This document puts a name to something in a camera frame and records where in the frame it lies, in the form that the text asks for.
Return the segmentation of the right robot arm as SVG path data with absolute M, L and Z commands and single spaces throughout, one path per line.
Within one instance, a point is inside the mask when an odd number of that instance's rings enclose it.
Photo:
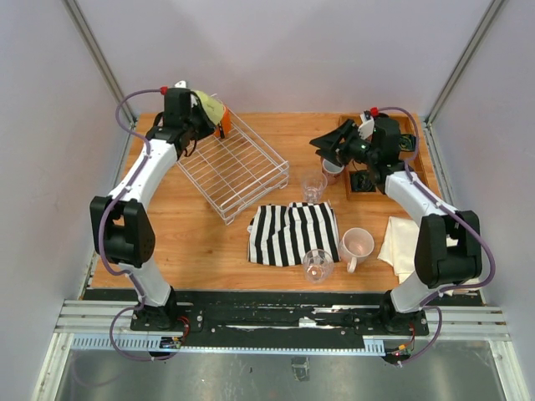
M 479 218 L 459 211 L 432 193 L 400 158 L 400 124 L 387 114 L 345 120 L 337 129 L 311 140 L 317 155 L 337 166 L 364 164 L 370 181 L 398 203 L 419 227 L 415 270 L 380 303 L 379 324 L 389 334 L 417 320 L 435 297 L 457 289 L 478 288 L 482 274 Z

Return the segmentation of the large pink mug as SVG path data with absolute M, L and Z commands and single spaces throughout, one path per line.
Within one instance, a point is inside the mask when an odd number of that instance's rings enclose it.
M 363 228 L 347 230 L 339 242 L 339 258 L 346 265 L 348 273 L 354 273 L 357 266 L 363 263 L 375 248 L 372 235 Z

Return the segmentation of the wooden compartment tray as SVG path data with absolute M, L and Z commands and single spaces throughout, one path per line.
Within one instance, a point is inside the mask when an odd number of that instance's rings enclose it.
M 435 178 L 435 173 L 433 172 L 433 167 L 431 163 L 431 157 L 429 150 L 427 149 L 427 145 L 425 143 L 425 131 L 422 129 L 420 120 L 417 115 L 413 114 L 412 118 L 416 122 L 417 129 L 414 129 L 414 126 L 412 122 L 410 121 L 410 118 L 400 112 L 400 111 L 385 111 L 389 117 L 396 120 L 400 124 L 400 132 L 402 134 L 411 134 L 411 135 L 417 135 L 418 136 L 418 150 L 416 152 L 416 156 L 413 156 L 413 152 L 400 152 L 400 158 L 402 160 L 407 158 L 412 158 L 412 160 L 409 162 L 410 168 L 418 175 L 419 179 L 431 190 L 437 191 L 438 190 L 438 184 L 437 180 Z M 366 171 L 367 168 L 364 164 L 359 164 L 356 162 L 349 163 L 344 173 L 342 174 L 343 182 L 344 182 L 344 189 L 345 189 L 345 195 L 346 199 L 348 201 L 359 201 L 361 199 L 364 199 L 366 196 L 368 196 L 370 199 L 380 199 L 382 197 L 382 194 L 378 191 L 368 191 L 368 192 L 354 192 L 352 191 L 352 185 L 351 185 L 351 174 L 354 172 L 360 172 L 360 171 Z

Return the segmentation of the green patterned rolled sock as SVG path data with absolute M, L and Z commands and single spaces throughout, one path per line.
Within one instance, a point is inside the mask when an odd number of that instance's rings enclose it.
M 399 138 L 399 148 L 402 152 L 414 152 L 416 149 L 417 137 L 412 134 L 401 134 Z

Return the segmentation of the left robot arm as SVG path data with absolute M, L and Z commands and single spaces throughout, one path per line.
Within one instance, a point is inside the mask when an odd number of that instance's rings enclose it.
M 89 213 L 104 268 L 112 276 L 128 277 L 137 293 L 134 327 L 167 331 L 178 323 L 179 310 L 175 291 L 155 262 L 155 232 L 147 209 L 169 169 L 217 130 L 225 107 L 186 87 L 161 87 L 156 93 L 162 95 L 164 109 L 148 132 L 123 128 L 142 141 L 139 157 L 108 195 L 93 198 Z

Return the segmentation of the aluminium frame rail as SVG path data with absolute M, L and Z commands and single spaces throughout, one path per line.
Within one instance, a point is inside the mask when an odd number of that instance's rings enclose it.
M 387 318 L 375 293 L 180 292 L 159 331 L 125 291 L 65 301 L 35 400 L 528 400 L 476 294 Z

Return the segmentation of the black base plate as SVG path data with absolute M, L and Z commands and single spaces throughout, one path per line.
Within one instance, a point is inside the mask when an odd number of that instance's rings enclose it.
M 175 291 L 178 322 L 189 346 L 217 348 L 343 350 L 361 348 L 364 337 L 423 337 L 430 330 L 424 312 L 400 332 L 388 332 L 378 318 L 381 293 Z

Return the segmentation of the orange mug black handle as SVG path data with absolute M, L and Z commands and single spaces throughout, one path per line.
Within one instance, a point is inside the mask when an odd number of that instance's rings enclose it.
M 232 129 L 230 111 L 227 106 L 223 106 L 222 119 L 214 131 L 214 135 L 219 139 L 225 139 Z

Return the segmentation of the light green mug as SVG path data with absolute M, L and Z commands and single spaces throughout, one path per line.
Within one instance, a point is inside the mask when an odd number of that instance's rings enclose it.
M 195 99 L 195 105 L 201 109 L 211 123 L 218 125 L 222 122 L 226 107 L 221 101 L 200 90 L 192 90 L 191 95 Z

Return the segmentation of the clear glass front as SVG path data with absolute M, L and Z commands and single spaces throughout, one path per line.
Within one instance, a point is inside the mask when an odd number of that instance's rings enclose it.
M 305 277 L 312 283 L 324 282 L 334 269 L 331 255 L 322 249 L 308 251 L 303 258 Z

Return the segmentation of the clear glass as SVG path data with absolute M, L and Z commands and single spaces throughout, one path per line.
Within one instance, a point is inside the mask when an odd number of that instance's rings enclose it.
M 303 258 L 305 277 L 312 283 L 324 282 L 334 269 L 331 255 L 322 249 L 308 251 Z
M 313 204 L 319 203 L 327 183 L 327 177 L 321 170 L 311 170 L 304 173 L 301 179 L 303 201 Z

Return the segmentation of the small pink mug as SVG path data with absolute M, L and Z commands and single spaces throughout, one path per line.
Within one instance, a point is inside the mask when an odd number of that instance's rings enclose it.
M 327 179 L 327 185 L 335 184 L 345 169 L 344 166 L 337 166 L 324 158 L 321 159 L 321 167 Z

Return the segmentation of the black white striped cloth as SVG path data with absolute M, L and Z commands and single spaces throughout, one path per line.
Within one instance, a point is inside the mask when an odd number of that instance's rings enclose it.
M 259 206 L 247 231 L 247 260 L 251 263 L 297 266 L 313 250 L 326 251 L 333 261 L 340 261 L 338 222 L 327 202 Z

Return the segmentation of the cream folded cloth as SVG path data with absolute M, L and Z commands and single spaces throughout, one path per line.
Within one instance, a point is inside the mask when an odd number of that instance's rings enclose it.
M 399 284 L 415 272 L 415 249 L 419 227 L 412 220 L 390 216 L 377 258 L 393 268 Z

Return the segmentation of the dark green rolled sock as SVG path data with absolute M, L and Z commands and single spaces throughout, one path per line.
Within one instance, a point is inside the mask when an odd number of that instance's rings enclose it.
M 356 170 L 349 173 L 351 191 L 354 193 L 375 192 L 375 185 L 369 178 L 367 170 Z

